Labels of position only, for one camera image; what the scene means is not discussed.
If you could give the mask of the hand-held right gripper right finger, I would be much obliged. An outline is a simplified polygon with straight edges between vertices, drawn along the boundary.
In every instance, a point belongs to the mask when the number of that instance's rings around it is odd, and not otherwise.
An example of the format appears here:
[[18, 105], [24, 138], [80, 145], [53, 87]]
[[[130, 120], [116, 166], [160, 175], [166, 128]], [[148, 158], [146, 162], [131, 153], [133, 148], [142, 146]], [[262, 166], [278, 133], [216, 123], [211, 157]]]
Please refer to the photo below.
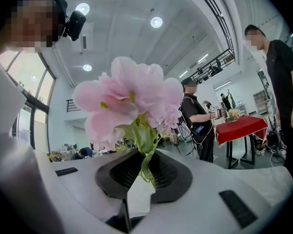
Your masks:
[[[189, 190], [177, 201], [151, 206], [134, 234], [258, 234], [281, 210], [293, 191], [293, 178], [283, 166], [227, 170], [218, 165], [162, 151], [192, 172]], [[220, 197], [234, 191], [257, 219], [241, 228]]]

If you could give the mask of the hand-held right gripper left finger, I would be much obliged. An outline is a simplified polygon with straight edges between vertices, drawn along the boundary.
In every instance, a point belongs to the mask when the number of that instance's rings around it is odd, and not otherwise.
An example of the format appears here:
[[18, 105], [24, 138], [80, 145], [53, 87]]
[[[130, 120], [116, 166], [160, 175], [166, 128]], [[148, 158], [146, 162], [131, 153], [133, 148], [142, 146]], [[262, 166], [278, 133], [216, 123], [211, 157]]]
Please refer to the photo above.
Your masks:
[[84, 160], [54, 162], [55, 192], [66, 228], [132, 228], [127, 193], [141, 165], [135, 149]]

